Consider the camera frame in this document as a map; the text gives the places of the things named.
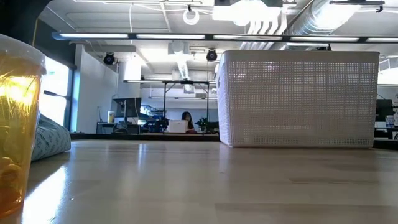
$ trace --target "ceiling light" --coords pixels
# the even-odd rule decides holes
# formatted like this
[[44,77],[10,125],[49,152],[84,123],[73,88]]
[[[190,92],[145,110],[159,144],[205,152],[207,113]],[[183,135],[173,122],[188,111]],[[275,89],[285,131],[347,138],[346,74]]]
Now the ceiling light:
[[292,47],[329,47],[329,44],[324,43],[286,43],[288,46]]
[[127,83],[163,83],[162,80],[124,80]]
[[[149,99],[159,99],[163,100],[163,96],[150,96],[148,97]],[[171,100],[207,100],[207,98],[200,98],[200,97],[171,97],[171,96],[166,96],[166,99],[171,99]]]
[[64,38],[80,38],[80,39],[128,39],[128,34],[60,34]]
[[137,34],[137,39],[191,39],[203,40],[204,35],[196,34]]
[[398,42],[398,37],[370,37],[367,42]]
[[261,36],[261,35],[214,35],[215,40],[258,40],[258,41],[278,41],[282,40],[279,36]]
[[[163,96],[150,96],[150,97],[148,97],[149,99],[159,99],[159,100],[163,100],[164,99],[164,97]],[[166,96],[166,99],[177,99],[178,97],[169,97],[169,96]]]
[[203,3],[200,1],[131,1],[131,0],[74,0],[75,2],[94,2],[94,3],[105,3],[105,4],[160,4],[164,3],[165,5],[173,5],[173,6],[184,6],[186,4],[191,4],[195,6],[201,6]]
[[291,37],[291,41],[309,41],[309,42],[356,42],[358,37]]
[[207,100],[207,98],[199,97],[178,97],[179,100]]

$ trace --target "wall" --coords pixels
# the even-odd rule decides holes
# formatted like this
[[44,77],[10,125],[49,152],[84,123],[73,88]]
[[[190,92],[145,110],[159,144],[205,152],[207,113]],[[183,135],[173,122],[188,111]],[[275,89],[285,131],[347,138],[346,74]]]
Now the wall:
[[398,93],[398,86],[378,86],[377,87],[378,99],[394,99],[395,95]]
[[[206,118],[207,112],[206,109],[181,109],[181,108],[168,108],[166,112],[166,118],[171,120],[181,120],[182,113],[188,111],[192,116],[192,122],[195,126],[195,129],[199,129],[199,126],[195,125],[195,123],[200,118]],[[217,109],[209,109],[209,121],[218,121],[218,110]]]
[[[203,93],[203,90],[196,90],[197,93]],[[163,99],[149,99],[150,96],[163,97],[163,88],[143,88],[141,89],[142,105],[149,105],[154,108],[163,108]],[[183,89],[171,89],[167,92],[168,97],[194,97],[194,94],[184,94]],[[210,94],[211,98],[216,98],[217,95]],[[209,108],[217,109],[217,101],[209,100]],[[206,100],[175,100],[166,99],[166,110],[169,108],[181,108],[181,109],[206,109]]]
[[117,93],[118,74],[76,47],[75,89],[73,92],[71,131],[95,133],[96,122],[106,121],[112,96]]
[[126,71],[126,63],[122,62],[119,64],[119,80],[118,80],[118,92],[117,98],[136,98],[140,97],[140,84],[139,83],[125,83],[124,72]]

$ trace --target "perforated basket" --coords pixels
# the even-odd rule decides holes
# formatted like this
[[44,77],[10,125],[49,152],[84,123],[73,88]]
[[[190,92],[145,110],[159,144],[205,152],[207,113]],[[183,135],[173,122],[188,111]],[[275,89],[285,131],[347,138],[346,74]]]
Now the perforated basket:
[[373,145],[378,52],[225,52],[220,139],[232,147]]

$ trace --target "computer monitor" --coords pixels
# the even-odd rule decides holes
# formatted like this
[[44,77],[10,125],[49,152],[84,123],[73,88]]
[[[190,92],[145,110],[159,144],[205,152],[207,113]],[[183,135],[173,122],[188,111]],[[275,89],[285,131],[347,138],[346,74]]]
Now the computer monitor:
[[141,98],[113,99],[117,103],[115,118],[137,118],[141,110]]
[[386,116],[394,115],[392,100],[377,99],[376,101],[376,122],[386,121]]

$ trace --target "woman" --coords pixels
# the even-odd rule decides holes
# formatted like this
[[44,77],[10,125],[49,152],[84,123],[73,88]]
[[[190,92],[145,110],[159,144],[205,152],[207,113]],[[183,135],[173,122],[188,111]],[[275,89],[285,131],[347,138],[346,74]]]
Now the woman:
[[187,133],[196,133],[195,127],[193,127],[192,123],[192,116],[188,111],[182,113],[181,120],[188,121]]

